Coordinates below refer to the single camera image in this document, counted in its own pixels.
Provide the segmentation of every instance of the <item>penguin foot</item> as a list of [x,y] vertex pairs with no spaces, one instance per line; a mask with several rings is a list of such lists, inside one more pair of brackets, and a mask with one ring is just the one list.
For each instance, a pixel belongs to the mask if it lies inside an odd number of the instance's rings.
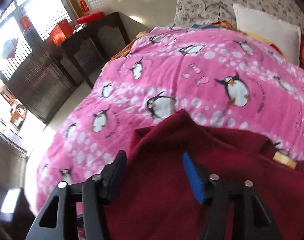
[[229,106],[234,106],[234,103],[235,103],[235,98],[229,100],[228,105]]

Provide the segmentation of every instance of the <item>tiled floor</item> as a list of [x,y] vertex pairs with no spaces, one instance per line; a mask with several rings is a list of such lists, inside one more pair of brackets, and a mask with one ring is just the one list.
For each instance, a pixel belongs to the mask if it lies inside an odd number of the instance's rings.
[[[103,7],[101,9],[105,13],[120,11],[129,17],[140,21],[144,25],[153,28],[155,26],[167,25],[173,22],[175,16],[175,7],[177,0],[102,0]],[[136,23],[128,26],[127,31],[131,39],[139,31],[145,31]],[[91,76],[95,81],[98,73]],[[86,84],[82,84],[64,103],[57,114],[54,116],[49,125],[45,128],[37,147],[33,150],[27,164],[25,193],[31,202],[31,209],[35,212],[34,203],[36,195],[36,170],[39,162],[50,145],[56,130],[60,127],[68,114],[90,93],[90,88]]]

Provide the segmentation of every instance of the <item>penguin print blanket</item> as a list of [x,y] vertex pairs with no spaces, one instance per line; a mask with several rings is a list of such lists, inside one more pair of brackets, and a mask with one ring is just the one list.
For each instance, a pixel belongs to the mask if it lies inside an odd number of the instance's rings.
[[186,109],[199,125],[264,134],[304,160],[304,71],[223,28],[157,27],[109,63],[64,121],[37,173],[37,208],[58,182],[86,180],[129,149],[134,129]]

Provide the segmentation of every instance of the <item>black cord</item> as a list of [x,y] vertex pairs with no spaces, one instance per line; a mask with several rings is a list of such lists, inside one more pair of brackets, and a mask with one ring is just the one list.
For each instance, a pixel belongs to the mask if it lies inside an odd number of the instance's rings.
[[217,6],[219,6],[219,17],[218,17],[218,20],[217,20],[217,22],[218,22],[219,19],[220,19],[220,15],[221,15],[221,6],[218,3],[211,3],[208,6],[206,6],[204,0],[202,0],[202,2],[204,3],[204,6],[205,6],[205,10],[204,11],[206,11],[211,5],[217,5]]

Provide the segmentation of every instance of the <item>silver rivet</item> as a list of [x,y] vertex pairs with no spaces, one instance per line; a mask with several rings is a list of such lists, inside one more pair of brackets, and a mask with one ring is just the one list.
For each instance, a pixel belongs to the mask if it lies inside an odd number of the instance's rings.
[[64,188],[67,186],[67,183],[65,181],[61,181],[59,182],[59,184],[57,185],[59,188]]
[[100,180],[102,178],[102,176],[100,174],[94,174],[92,176],[92,180]]
[[211,180],[218,180],[218,179],[220,179],[219,175],[216,175],[216,174],[211,174],[211,175],[209,176],[209,178],[210,178]]
[[246,185],[247,187],[252,187],[252,186],[253,186],[253,182],[250,181],[250,180],[246,180],[246,181],[244,182],[244,185]]

